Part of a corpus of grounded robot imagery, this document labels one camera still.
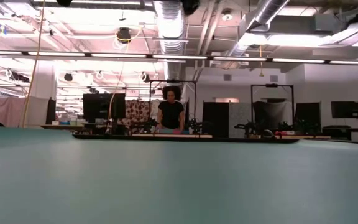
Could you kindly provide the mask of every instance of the black stand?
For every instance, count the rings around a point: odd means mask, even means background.
[[[292,102],[292,125],[295,123],[295,102],[293,95],[293,85],[278,85],[278,84],[266,84],[266,85],[251,85],[251,121],[254,123],[254,87],[255,86],[263,86],[266,88],[278,88],[279,86],[290,87],[291,88],[291,102]]]

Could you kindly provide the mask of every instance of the table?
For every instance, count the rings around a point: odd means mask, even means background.
[[[209,134],[132,134],[135,137],[156,137],[156,138],[212,138]]]
[[[358,144],[0,128],[0,223],[358,223]]]
[[[84,126],[72,126],[72,125],[51,125],[45,124],[41,125],[41,128],[49,129],[49,130],[67,130],[67,131],[91,131],[90,128],[86,128]]]
[[[277,139],[331,139],[330,136],[276,135]]]

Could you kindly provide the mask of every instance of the curtain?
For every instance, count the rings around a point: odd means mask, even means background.
[[[278,124],[287,122],[292,125],[292,103],[266,103],[258,101],[254,103],[255,123],[263,129],[277,129]]]
[[[30,97],[25,124],[31,127],[44,125],[47,117],[48,99]],[[19,127],[24,112],[25,98],[0,97],[0,123],[5,127]]]

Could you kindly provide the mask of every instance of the computer monitor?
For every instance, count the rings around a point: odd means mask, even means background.
[[[96,118],[108,119],[109,105],[112,94],[84,94],[83,110],[84,119],[89,123],[94,123]],[[125,118],[125,94],[116,93],[111,104],[111,117],[114,119]]]
[[[297,121],[305,121],[309,124],[321,126],[321,108],[319,103],[297,103],[295,118]]]
[[[332,101],[331,114],[333,118],[358,118],[358,102]]]

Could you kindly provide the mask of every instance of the woman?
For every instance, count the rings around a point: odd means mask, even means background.
[[[185,128],[185,109],[180,100],[181,91],[177,86],[162,89],[164,100],[158,106],[157,122],[159,129],[173,129],[183,132]]]

